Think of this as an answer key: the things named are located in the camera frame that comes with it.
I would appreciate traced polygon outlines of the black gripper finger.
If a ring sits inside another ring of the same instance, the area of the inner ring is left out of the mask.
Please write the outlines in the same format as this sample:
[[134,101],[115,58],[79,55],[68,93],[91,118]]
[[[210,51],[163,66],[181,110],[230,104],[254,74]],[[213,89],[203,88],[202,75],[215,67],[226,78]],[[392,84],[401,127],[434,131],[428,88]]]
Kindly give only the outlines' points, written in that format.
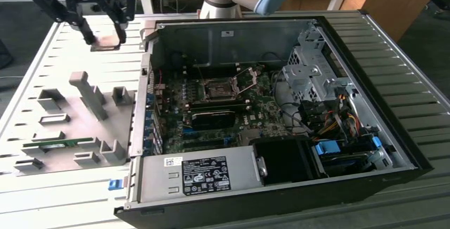
[[67,22],[80,31],[84,41],[88,45],[96,42],[96,37],[91,31],[90,25],[78,10],[80,0],[32,0],[55,22]]
[[99,6],[114,22],[118,45],[122,45],[127,39],[126,28],[128,22],[135,19],[136,0],[126,0],[123,7],[115,0],[99,0]]

